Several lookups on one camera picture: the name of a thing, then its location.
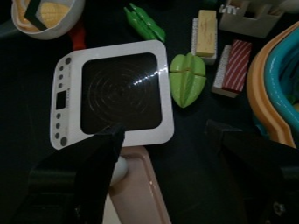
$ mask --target dark table surface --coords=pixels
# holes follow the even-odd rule
[[[200,9],[216,10],[221,1],[135,1],[167,33],[167,59],[191,51],[192,19]],[[141,41],[127,24],[123,7],[129,1],[88,0],[83,12],[87,47]],[[0,24],[9,19],[11,1],[1,1]],[[267,38],[219,31],[219,55],[234,39],[254,44],[251,59],[266,42],[295,21],[284,15]],[[53,152],[49,139],[52,76],[60,58],[71,52],[64,35],[37,40],[20,34],[0,40],[0,223],[5,224],[27,193],[28,171]],[[213,94],[217,69],[207,66],[207,83],[196,102],[179,108],[172,102],[175,132],[163,144],[147,145],[172,223],[240,223],[234,192],[219,158],[204,134],[207,121],[227,123],[258,133],[252,123],[247,90],[231,99]]]

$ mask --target plastic bowl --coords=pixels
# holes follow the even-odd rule
[[[295,148],[292,131],[282,118],[267,96],[264,86],[264,66],[267,56],[279,42],[299,27],[296,22],[288,27],[263,47],[258,53],[247,74],[247,97],[256,119],[262,122],[268,132],[270,139]]]
[[[64,4],[69,7],[69,12],[61,19],[61,21],[49,29],[44,31],[27,31],[16,22],[17,17],[17,9],[16,3],[13,1],[12,5],[12,20],[13,25],[16,26],[17,30],[27,34],[29,37],[35,39],[56,39],[63,34],[65,34],[73,25],[77,23],[80,19],[80,15],[84,9],[85,0],[52,0],[52,3]]]
[[[266,92],[268,99],[278,111],[279,115],[284,118],[294,133],[299,134],[299,113],[295,110],[292,104],[286,98],[288,94],[286,91],[294,88],[294,83],[284,82],[286,87],[282,87],[282,75],[288,76],[291,70],[288,67],[294,67],[292,64],[298,64],[299,57],[299,28],[296,28],[283,41],[276,45],[266,60]]]

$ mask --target button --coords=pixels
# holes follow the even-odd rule
[[[71,58],[65,59],[65,64],[68,65],[71,63]]]
[[[67,143],[68,143],[68,138],[67,138],[67,137],[63,137],[63,138],[60,139],[60,145],[61,145],[61,146],[65,146]]]

